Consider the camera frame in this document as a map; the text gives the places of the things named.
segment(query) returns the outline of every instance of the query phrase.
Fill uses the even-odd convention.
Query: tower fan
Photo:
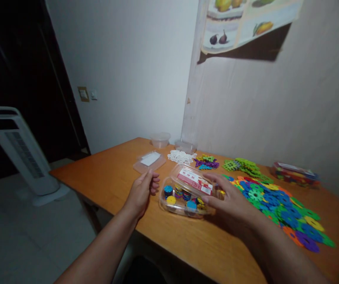
[[[45,205],[70,191],[49,175],[46,157],[17,108],[0,106],[0,145],[35,194],[34,206]]]

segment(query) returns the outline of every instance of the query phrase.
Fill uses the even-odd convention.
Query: floor
[[[63,159],[51,167],[72,162]],[[74,192],[42,207],[32,206],[30,198],[19,174],[0,179],[0,283],[53,283],[95,238]],[[97,214],[103,225],[111,219],[102,209]],[[156,263],[169,284],[213,283],[138,232],[129,241],[114,283],[122,282],[136,255]]]

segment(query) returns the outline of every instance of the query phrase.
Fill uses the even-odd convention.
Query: hand
[[[130,211],[137,218],[142,217],[146,211],[149,195],[155,195],[159,188],[158,176],[158,173],[149,170],[137,178],[131,186],[123,209]]]
[[[204,177],[214,181],[225,192],[225,200],[220,200],[213,196],[203,196],[202,200],[210,207],[217,209],[223,213],[224,217],[233,218],[239,222],[250,222],[252,218],[258,216],[257,210],[249,201],[234,187],[225,177],[219,174],[204,174]]]

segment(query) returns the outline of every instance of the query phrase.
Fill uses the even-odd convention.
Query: poster
[[[201,51],[233,50],[298,18],[303,0],[209,0]]]

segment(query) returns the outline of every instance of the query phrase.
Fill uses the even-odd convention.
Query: wooden table
[[[167,156],[172,149],[173,145],[169,145],[157,151]],[[132,182],[139,176],[133,164],[138,156],[152,150],[154,147],[149,140],[136,138],[50,173],[86,201],[84,206],[91,214],[95,229],[99,231],[100,224],[88,204],[94,203],[116,214],[122,208]],[[227,159],[214,156],[220,163]],[[162,181],[175,165],[167,160],[157,170]],[[263,174],[270,175],[267,167],[260,168]],[[233,177],[245,176],[243,172],[227,172],[222,167],[212,171]],[[320,245],[318,254],[306,249],[303,251],[332,282],[339,283],[339,198],[325,189],[307,190],[280,180],[276,180],[275,184],[287,189],[307,208],[320,215],[320,223],[337,248]],[[146,214],[136,229],[216,282],[265,282],[260,268],[241,240],[221,229],[217,222],[213,222],[213,218],[196,220],[162,210],[158,204],[158,194],[151,197]]]

